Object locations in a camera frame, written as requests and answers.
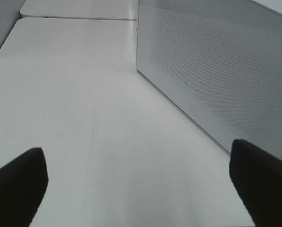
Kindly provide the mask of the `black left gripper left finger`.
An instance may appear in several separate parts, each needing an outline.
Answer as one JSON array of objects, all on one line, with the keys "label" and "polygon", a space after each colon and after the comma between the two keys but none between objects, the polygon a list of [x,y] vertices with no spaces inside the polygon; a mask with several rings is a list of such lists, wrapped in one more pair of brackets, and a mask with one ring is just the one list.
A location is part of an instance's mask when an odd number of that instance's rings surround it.
[{"label": "black left gripper left finger", "polygon": [[42,148],[31,148],[0,168],[0,227],[28,227],[49,178]]}]

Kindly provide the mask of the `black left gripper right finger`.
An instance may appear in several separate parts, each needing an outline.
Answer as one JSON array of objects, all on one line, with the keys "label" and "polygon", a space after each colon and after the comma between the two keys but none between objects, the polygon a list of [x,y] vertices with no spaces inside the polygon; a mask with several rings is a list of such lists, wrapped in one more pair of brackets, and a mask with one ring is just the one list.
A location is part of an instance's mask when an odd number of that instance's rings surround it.
[{"label": "black left gripper right finger", "polygon": [[282,161],[246,140],[234,140],[231,181],[256,227],[282,227]]}]

